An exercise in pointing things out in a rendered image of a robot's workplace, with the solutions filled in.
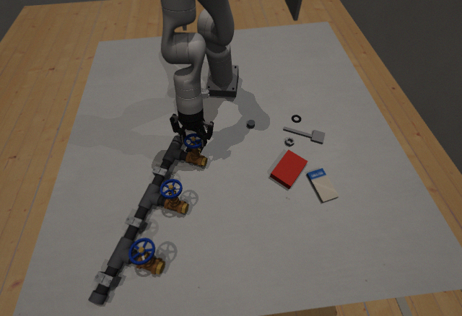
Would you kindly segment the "red box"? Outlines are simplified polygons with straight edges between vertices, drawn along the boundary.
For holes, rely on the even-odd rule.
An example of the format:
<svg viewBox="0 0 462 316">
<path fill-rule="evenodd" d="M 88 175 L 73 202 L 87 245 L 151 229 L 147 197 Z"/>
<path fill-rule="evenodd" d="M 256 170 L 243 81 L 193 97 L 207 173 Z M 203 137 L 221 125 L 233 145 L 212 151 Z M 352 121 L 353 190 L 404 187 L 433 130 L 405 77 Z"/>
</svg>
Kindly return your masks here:
<svg viewBox="0 0 462 316">
<path fill-rule="evenodd" d="M 290 189 L 307 162 L 307 160 L 288 150 L 274 168 L 270 177 Z"/>
</svg>

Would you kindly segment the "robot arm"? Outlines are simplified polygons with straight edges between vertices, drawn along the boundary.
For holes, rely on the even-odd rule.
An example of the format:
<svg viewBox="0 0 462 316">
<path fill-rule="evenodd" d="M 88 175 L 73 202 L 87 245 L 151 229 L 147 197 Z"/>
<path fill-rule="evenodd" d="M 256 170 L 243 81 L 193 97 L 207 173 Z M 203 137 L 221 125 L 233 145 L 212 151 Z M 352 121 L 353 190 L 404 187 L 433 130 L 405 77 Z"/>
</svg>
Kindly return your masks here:
<svg viewBox="0 0 462 316">
<path fill-rule="evenodd" d="M 232 81 L 230 42 L 235 26 L 230 4 L 228 0 L 198 0 L 204 10 L 199 15 L 196 33 L 174 31 L 195 21 L 196 0 L 160 1 L 162 57 L 171 64 L 191 64 L 173 76 L 177 109 L 182 114 L 193 115 L 202 110 L 203 98 L 209 97 L 209 90 L 201 89 L 205 54 L 212 81 L 220 87 Z"/>
</svg>

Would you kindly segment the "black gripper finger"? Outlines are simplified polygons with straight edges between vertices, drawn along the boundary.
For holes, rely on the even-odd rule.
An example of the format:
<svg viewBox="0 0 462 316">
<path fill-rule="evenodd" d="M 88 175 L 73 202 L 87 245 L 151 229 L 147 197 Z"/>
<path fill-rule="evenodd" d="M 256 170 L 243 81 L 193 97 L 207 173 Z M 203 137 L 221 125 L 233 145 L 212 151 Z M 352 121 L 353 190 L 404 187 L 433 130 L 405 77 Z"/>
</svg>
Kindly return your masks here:
<svg viewBox="0 0 462 316">
<path fill-rule="evenodd" d="M 214 122 L 213 121 L 211 121 L 210 123 L 208 123 L 206 121 L 203 121 L 203 122 L 204 122 L 204 126 L 206 126 L 207 133 L 206 133 L 204 127 L 202 127 L 199 130 L 198 127 L 196 126 L 196 124 L 193 124 L 191 126 L 195 130 L 197 135 L 201 137 L 201 147 L 205 147 L 206 143 L 207 143 L 207 139 L 210 140 L 210 138 L 212 137 L 213 127 L 214 127 Z"/>
<path fill-rule="evenodd" d="M 186 129 L 188 123 L 185 122 L 183 124 L 182 128 L 180 128 L 179 123 L 178 123 L 178 116 L 176 114 L 173 114 L 171 116 L 170 122 L 171 122 L 171 125 L 172 125 L 172 128 L 173 128 L 173 131 L 175 133 L 179 133 L 180 140 L 182 141 L 182 143 L 184 143 L 184 138 L 186 137 L 185 129 Z"/>
</svg>

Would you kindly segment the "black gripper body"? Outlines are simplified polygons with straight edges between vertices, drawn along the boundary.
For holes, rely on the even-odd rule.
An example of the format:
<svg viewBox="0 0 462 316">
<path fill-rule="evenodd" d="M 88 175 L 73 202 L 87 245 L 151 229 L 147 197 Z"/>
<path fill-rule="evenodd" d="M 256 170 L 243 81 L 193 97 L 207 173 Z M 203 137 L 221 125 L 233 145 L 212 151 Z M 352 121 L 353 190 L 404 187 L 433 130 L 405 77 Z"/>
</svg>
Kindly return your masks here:
<svg viewBox="0 0 462 316">
<path fill-rule="evenodd" d="M 203 108 L 199 113 L 193 115 L 182 114 L 178 111 L 178 121 L 183 125 L 185 122 L 188 123 L 186 129 L 189 131 L 195 131 L 191 126 L 196 124 L 198 129 L 204 126 L 204 111 Z"/>
</svg>

